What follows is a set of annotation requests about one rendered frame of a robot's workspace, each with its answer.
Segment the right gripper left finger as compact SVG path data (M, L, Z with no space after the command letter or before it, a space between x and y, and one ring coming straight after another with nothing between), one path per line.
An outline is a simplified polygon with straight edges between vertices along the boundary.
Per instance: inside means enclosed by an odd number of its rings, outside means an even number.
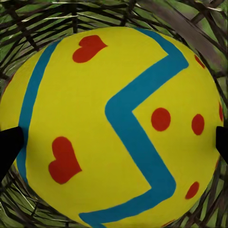
M0 131L0 183L24 146L20 126Z

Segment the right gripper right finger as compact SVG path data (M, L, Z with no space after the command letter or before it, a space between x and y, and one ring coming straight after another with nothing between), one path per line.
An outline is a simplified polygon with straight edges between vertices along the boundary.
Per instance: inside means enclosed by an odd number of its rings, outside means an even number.
M216 148L228 165L228 128L217 126Z

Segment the wicker basket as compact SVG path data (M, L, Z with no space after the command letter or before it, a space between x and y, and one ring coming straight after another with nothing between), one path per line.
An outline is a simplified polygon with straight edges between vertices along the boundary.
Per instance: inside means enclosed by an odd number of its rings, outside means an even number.
M219 95L228 109L228 101L226 100L226 97L217 81L217 78L226 76L226 81L228 82L228 68L223 67L217 53L215 52L212 46L214 45L215 47L217 47L223 54L225 54L225 56L228 59L228 46L226 45L223 39L225 38L226 40L228 40L228 28L225 25L222 18L220 17L220 15L218 14L218 12L222 14L227 20L228 20L228 16L223 10L216 9L219 5L221 5L226 0L199 0L199 1L176 0L178 2L184 3L186 5L189 5L199 10L198 15L179 11L175 9L171 4L169 4L166 0L163 0L163 1L166 2L171 7L171 9L163 7L162 5L159 5L153 2L152 0L130 0L130 2L119 0L120 2L124 2L126 4L113 5L113 6L107 6L107 5L98 3L98 1L105 1L105 0L68 0L68 1L55 0L53 2L44 2L44 3L35 2L35 1L36 0L29 0L29 1L0 0L0 3L6 9L4 12L0 13L0 18L4 17L7 14L10 15L12 18L12 20L7 21L5 23L0 22L0 30L5 29L5 31L0 34L0 40L2 40L4 37L11 36L8 40L0 42L0 49L15 41L14 46L10 49L10 51L5 56L5 58L2 61L0 61L0 80L5 79L4 83L0 86L0 97L2 96L4 89L7 87L10 79L14 74L14 72L12 72L11 74L6 75L6 73L14 67L14 64L19 59L22 59L23 57L33 52L38 53L41 50L41 48L44 48L46 45L55 43L57 40L61 38L66 38L68 36L62 35L58 38L49 38L49 37L54 36L58 33L61 33L69 28L73 28L73 32L74 32L73 34L77 34L79 28L85 31L92 30L92 28L87 28L85 26L79 25L82 23L91 25L95 29L102 28L92 24L95 22L101 22L111 27L128 27L126 23L130 23L130 24L136 25L138 28L147 29L137 21L138 19L140 21L147 23L152 29L154 29L154 25L167 29L167 31L169 31L173 35L173 38L181 42L183 45L186 45L188 48L189 48L189 45L187 42L189 42L198 51L201 61L204 63L206 68L212 74L212 77L216 82ZM145 4L150 10L153 11L153 13L159 16L169 26L163 25L160 21L158 21L158 19L156 19L138 1L141 1L143 4ZM98 5L99 8L93 8L85 4L82 4L85 2L90 2L95 5ZM15 10L20 9L25 5L39 5L39 4L44 4L44 6L33 11L18 12L18 13L15 12ZM61 4L61 5L55 8L48 8L53 4ZM134 7L143 9L148 14L150 14L153 18L155 18L157 22L141 17L137 12L133 10ZM106 9L113 11L113 13L105 12L104 10ZM107 16L116 20L104 21L104 20L90 17L89 15L79 14L80 12L86 12L86 11L94 12L96 14ZM60 13L60 12L61 12L60 15L50 18L51 15ZM28 19L28 17L31 17L36 13L42 13L42 14L33 19ZM123 15L123 18L120 18L116 15ZM78 19L77 18L78 16L84 16L86 18L90 18L95 21L89 21L89 22L83 21L81 19ZM57 21L58 19L63 19L66 17L67 17L66 20L54 26L51 26L50 28L44 31L37 32L41 28L46 27L47 25ZM216 43L205 33L203 27L200 24L200 21L203 18L207 19L219 44ZM30 27L31 25L41 20L46 20L46 21L35 27ZM13 30L9 30L10 27L14 25L17 25L17 27ZM36 37L41 36L49 31L54 31L54 32L42 39L35 39ZM25 37L26 40L19 43L23 37ZM20 47L20 49L15 54L13 54L13 57L7 62L7 64L1 67L2 64L6 61L6 59L9 58L9 55L14 50L14 48L21 44L22 46ZM24 54L30 46L32 46L33 48L29 52ZM214 70L209 66L205 58L207 58L212 64L214 64L220 70L220 72L215 73ZM224 118L223 127L228 128L228 123L226 121L224 113L223 113L223 118ZM223 157L220 156L217 168L213 173L213 182L209 192L207 194L206 192L203 193L203 195L200 198L199 205L197 206L195 211L193 213L191 213L191 210L187 211L184 215L182 215L182 217L178 221L176 221L175 223L170 223L164 228L179 228L186 217L189 217L189 219L184 228L190 228L194 223L198 225L199 228L209 228L207 226L207 223L213 216L213 213L215 213L216 209L218 209L218 214L217 214L215 228L221 228L223 216L226 210L228 209L228 205L226 209L224 209L226 199L228 197L228 167L227 167L226 175L221 174L222 159ZM10 167L9 171L6 174L6 177L3 179L5 183L5 187L0 183L0 196L3 195L8 201L8 204L7 204L3 202L2 199L0 198L0 206L9 218L12 218L18 223L24 225L25 228L38 228L35 224L40 224L45 228L50 228L48 225L45 225L34 218L35 212L39 209L39 210L47 211L49 215L52 214L61 218L62 220L57 220L56 218L53 218L53 220L58 221L59 223L64 225L65 228L71 228L72 225L76 225L76 226L80 225L80 223L75 222L74 220L71 220L67 216L58 213L53 207L47 206L46 204L44 204L43 199L41 199L39 195L33 192L31 187L26 183L23 177L20 177L20 173L17 172L15 165L13 166L14 166L14 172ZM224 181L223 189L218 195L217 199L214 200L219 179L222 179ZM29 215L28 213L20 209L17 202L7 192L7 189L15 190L18 193L22 194L26 199L28 198L35 203L36 206L35 208L33 208L34 211L31 212L32 213L31 215ZM209 200L208 200L206 215L203 221L201 221L200 217L202 213L202 207L208 195L209 195ZM10 208L11 210L13 210L17 214L17 216L10 213L7 208ZM0 223L4 226L4 228L6 228L4 221L2 221L1 219L0 219ZM228 215L226 219L225 228L228 228Z

